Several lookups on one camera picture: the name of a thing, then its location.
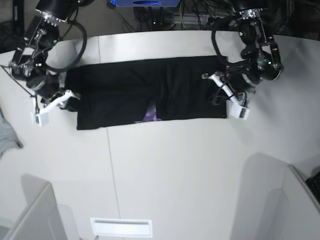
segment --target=white panel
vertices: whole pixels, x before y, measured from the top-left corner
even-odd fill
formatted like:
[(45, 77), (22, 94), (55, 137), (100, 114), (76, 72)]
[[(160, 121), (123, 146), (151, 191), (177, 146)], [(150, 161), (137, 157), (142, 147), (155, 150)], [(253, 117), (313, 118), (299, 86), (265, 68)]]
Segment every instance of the white panel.
[(151, 220), (91, 218), (92, 228), (98, 236), (152, 238)]
[[(236, 32), (217, 38), (222, 54), (239, 59)], [(253, 240), (266, 231), (268, 196), (282, 187), (286, 163), (320, 155), (320, 43), (276, 40), (285, 70), (258, 86), (247, 121), (108, 128), (122, 218), (152, 219), (156, 240)], [(102, 36), (99, 43), (107, 63), (215, 53), (208, 31)]]
[(0, 226), (11, 228), (47, 184), (43, 179), (0, 169)]
[(68, 240), (50, 183), (21, 214), (4, 240)]
[(283, 191), (289, 202), (289, 216), (276, 240), (318, 240), (320, 208), (293, 167), (288, 168)]

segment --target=table surface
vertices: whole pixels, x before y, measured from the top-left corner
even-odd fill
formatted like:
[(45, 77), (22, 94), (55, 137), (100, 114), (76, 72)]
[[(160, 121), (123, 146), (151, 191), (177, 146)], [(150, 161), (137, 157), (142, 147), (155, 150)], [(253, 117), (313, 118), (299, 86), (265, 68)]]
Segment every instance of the table surface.
[[(6, 206), (0, 224), (17, 219), (31, 186), (44, 179), (52, 182), (62, 218), (74, 219), (82, 238), (93, 239), (89, 218), (96, 217), (152, 219), (156, 240), (255, 239), (267, 195), (282, 187), (287, 164), (305, 177), (320, 165), (320, 42), (275, 39), (284, 72), (258, 86), (247, 121), (230, 116), (77, 131), (77, 115), (55, 109), (39, 128), (30, 121), (32, 101), (0, 70), (0, 106), (24, 145), (0, 160)], [(236, 32), (218, 32), (217, 42), (231, 62), (240, 59), (244, 45)], [(80, 47), (61, 42), (48, 62), (63, 67)], [(126, 33), (90, 38), (79, 64), (215, 54), (209, 31)], [(1, 54), (0, 64), (12, 56)]]

